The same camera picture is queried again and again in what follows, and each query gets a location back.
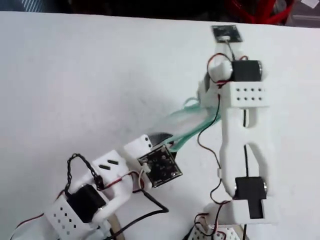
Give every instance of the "black chain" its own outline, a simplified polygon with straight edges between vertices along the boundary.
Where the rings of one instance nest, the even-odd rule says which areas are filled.
[[[102,189],[104,187],[103,179],[100,175],[96,173],[96,171],[93,169],[91,164],[85,159],[84,156],[82,156],[79,153],[74,153],[67,161],[67,184],[65,185],[64,188],[64,193],[67,197],[69,197],[71,194],[69,193],[69,188],[72,180],[72,175],[71,175],[71,161],[75,158],[80,158],[82,161],[85,163],[86,167],[90,170],[91,175],[93,176],[93,180],[97,186],[97,189]]]

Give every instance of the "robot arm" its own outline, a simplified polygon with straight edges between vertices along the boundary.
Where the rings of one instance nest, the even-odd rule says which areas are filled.
[[[262,66],[256,60],[226,58],[213,67],[208,64],[208,73],[199,84],[197,95],[199,106],[203,108],[196,113],[196,117],[201,118],[193,119],[197,127],[193,128],[188,119],[176,114],[180,120],[178,125],[184,126],[183,131],[188,133],[180,132],[178,137],[170,132],[160,133],[156,139],[162,140],[145,134],[94,160],[91,167],[100,181],[94,179],[90,170],[80,180],[72,182],[69,194],[61,194],[45,211],[43,227],[28,231],[22,239],[27,239],[25,236],[32,236],[33,240],[56,240],[57,236],[61,240],[105,239],[110,235],[108,218],[130,199],[137,189],[135,185],[139,185],[134,184],[130,170],[139,172],[138,182],[141,178],[146,191],[181,176],[175,154],[167,145],[181,138],[188,140],[210,126],[206,121],[212,121],[212,107],[220,108],[216,114],[221,115],[219,177],[232,200],[224,203],[223,208],[214,203],[206,206],[207,223],[215,225],[219,212],[220,225],[277,222],[275,154],[270,137],[268,92],[261,81]],[[244,110],[249,115],[248,126],[243,125]],[[259,176],[250,176],[249,171],[244,175],[237,167],[243,159],[240,156],[244,154],[244,146],[251,148],[259,166]],[[53,237],[49,238],[43,229]]]

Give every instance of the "black circuit board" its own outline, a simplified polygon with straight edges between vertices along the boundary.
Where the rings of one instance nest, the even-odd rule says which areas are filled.
[[[236,25],[215,25],[211,26],[213,35],[217,43],[224,43],[221,37],[230,37],[229,43],[241,43],[242,38]]]
[[[182,175],[175,158],[165,145],[153,150],[152,152],[138,158],[141,166],[147,164],[150,172],[146,173],[153,188],[157,188],[172,179]]]

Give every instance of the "white table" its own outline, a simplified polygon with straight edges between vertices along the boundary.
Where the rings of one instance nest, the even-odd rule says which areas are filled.
[[[0,12],[1,239],[51,204],[66,183],[72,153],[94,160],[195,95],[215,50],[212,24]],[[238,29],[243,52],[268,70],[279,172],[281,221],[250,225],[248,235],[320,239],[320,30],[249,24]],[[202,141],[218,150],[220,123]],[[151,191],[170,212],[132,226],[125,231],[128,240],[179,240],[210,202],[218,182],[210,152],[193,138],[176,160],[183,176]],[[85,170],[80,162],[72,167],[77,175]],[[222,200],[223,190],[217,195]],[[135,195],[117,215],[124,226],[154,209]]]

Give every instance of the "wire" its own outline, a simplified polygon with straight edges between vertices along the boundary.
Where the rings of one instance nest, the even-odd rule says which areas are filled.
[[[93,167],[90,165],[90,163],[85,159],[84,156],[82,156],[79,153],[74,153],[67,161],[67,184],[64,188],[64,194],[69,197],[71,194],[69,193],[69,188],[71,185],[72,175],[71,175],[71,161],[75,158],[80,158],[86,165],[86,167],[90,170],[91,175],[93,176],[94,183],[96,184],[96,187],[98,190],[104,188],[104,182],[100,175],[96,173],[96,171],[93,169]]]
[[[244,58],[246,58],[245,60],[249,60],[249,57],[248,57],[247,55],[244,55],[244,56],[240,57],[239,60],[242,60],[242,59],[244,59]]]
[[[232,56],[232,60],[235,61],[236,60],[236,57],[235,57],[235,54],[234,54],[234,51],[232,51],[232,48],[230,46],[230,42],[228,40],[225,40],[225,43],[228,45],[229,49],[230,49],[230,52],[231,52],[231,56]]]
[[[214,191],[216,191],[216,190],[220,187],[221,183],[222,183],[222,179],[220,178],[218,185],[217,185],[214,189],[212,189],[211,192],[210,192],[210,198],[211,198],[211,200],[212,200],[215,204],[218,204],[218,205],[223,205],[225,201],[222,201],[222,202],[216,201],[216,200],[214,200],[214,198],[212,197],[212,195],[213,195]]]
[[[227,234],[225,232],[223,231],[216,231],[216,232],[223,235],[223,240],[227,239]]]
[[[140,171],[140,174],[139,174],[139,178],[138,178],[138,186],[139,186],[139,189],[142,189],[141,187],[141,177],[142,177],[142,174],[144,173],[144,169],[142,168],[141,171]]]
[[[200,147],[202,147],[203,149],[206,149],[206,150],[210,151],[211,153],[213,153],[214,158],[215,158],[215,160],[216,160],[216,163],[217,163],[219,169],[221,169],[221,165],[220,165],[220,162],[219,162],[219,160],[218,160],[218,157],[217,157],[216,152],[213,151],[211,148],[202,145],[202,144],[200,143],[200,136],[201,136],[201,134],[202,134],[205,130],[207,130],[209,127],[211,127],[211,126],[215,123],[215,121],[217,120],[217,117],[218,117],[218,114],[219,114],[219,109],[220,109],[220,101],[221,101],[220,98],[221,98],[221,97],[220,97],[220,95],[218,94],[218,106],[217,106],[217,108],[216,108],[216,113],[215,113],[214,119],[212,120],[212,122],[210,123],[210,125],[208,125],[207,127],[205,127],[204,129],[202,129],[202,130],[199,132],[198,137],[197,137],[197,139],[196,139],[196,141],[197,141],[197,143],[199,144]]]
[[[30,223],[30,222],[32,222],[32,221],[34,221],[34,220],[37,220],[37,219],[43,217],[43,215],[44,215],[44,213],[41,213],[41,214],[38,215],[38,216],[29,218],[29,219],[27,219],[27,220],[24,220],[24,221],[20,222],[20,223],[16,226],[16,228],[14,229],[13,233],[11,234],[10,240],[12,240],[12,238],[13,238],[14,235],[15,235],[15,233],[17,232],[17,230],[18,230],[22,225],[27,224],[27,223]]]
[[[243,110],[243,126],[247,126],[247,110]],[[245,175],[246,177],[249,177],[249,164],[248,164],[248,152],[247,152],[247,146],[243,146],[244,149],[244,160],[245,160]]]
[[[247,238],[247,224],[243,227],[243,234],[242,234],[242,240],[246,240]]]
[[[99,189],[99,191],[106,190],[106,189],[112,187],[113,185],[121,182],[125,176],[132,176],[133,174],[135,174],[137,177],[139,177],[139,173],[138,173],[137,171],[134,171],[134,170],[133,170],[133,171],[129,171],[129,172],[127,172],[126,174],[124,174],[123,176],[117,178],[117,179],[114,180],[113,182],[111,182],[111,183],[107,184],[106,186],[104,186],[103,188]]]
[[[222,204],[220,204],[219,208],[218,208],[218,211],[216,212],[216,215],[215,215],[215,220],[214,220],[214,229],[213,229],[213,234],[216,233],[217,229],[218,229],[218,219],[219,219],[219,213],[222,209],[222,207],[229,203],[230,201],[223,201]]]
[[[132,225],[136,224],[137,222],[146,219],[148,217],[151,217],[153,215],[156,214],[163,214],[163,213],[168,213],[169,209],[167,207],[165,207],[164,205],[162,205],[160,202],[158,202],[153,196],[151,196],[149,193],[147,193],[145,190],[143,190],[142,188],[139,189],[139,192],[142,192],[143,195],[149,199],[151,202],[153,202],[154,204],[156,204],[158,207],[161,208],[161,210],[156,210],[156,211],[152,211],[149,212],[141,217],[138,217],[136,220],[133,220],[132,222],[130,222],[129,224],[127,224],[126,226],[124,226],[123,228],[121,228],[119,231],[117,231],[116,233],[112,234],[111,236],[108,236],[107,238],[105,238],[104,240],[112,240],[114,238],[116,238],[117,236],[119,236],[121,233],[123,233],[126,229],[128,229],[129,227],[131,227]]]
[[[211,75],[210,75],[210,73],[209,73],[209,64],[210,64],[210,62],[211,62],[216,56],[223,56],[223,57],[225,57],[226,59],[228,59],[229,62],[231,62],[230,58],[229,58],[226,54],[224,54],[224,53],[222,53],[222,52],[218,52],[218,53],[212,55],[212,56],[209,58],[209,60],[208,60],[208,62],[207,62],[207,64],[206,64],[206,72],[207,72],[207,74],[208,74],[208,76],[209,76],[209,79],[210,79],[212,82],[214,82],[215,84],[219,83],[220,81],[214,81],[213,78],[211,77]]]
[[[55,200],[57,200],[63,193],[64,193],[64,190],[61,190]],[[15,233],[17,232],[18,228],[20,228],[22,225],[27,224],[27,223],[30,223],[31,221],[37,220],[37,219],[39,219],[39,218],[41,218],[41,217],[43,217],[43,216],[44,216],[44,213],[41,213],[41,214],[38,215],[38,216],[29,218],[29,219],[27,219],[27,220],[24,220],[24,221],[20,222],[20,223],[15,227],[13,233],[11,234],[10,240],[12,240],[12,238],[14,237],[14,235],[15,235]]]

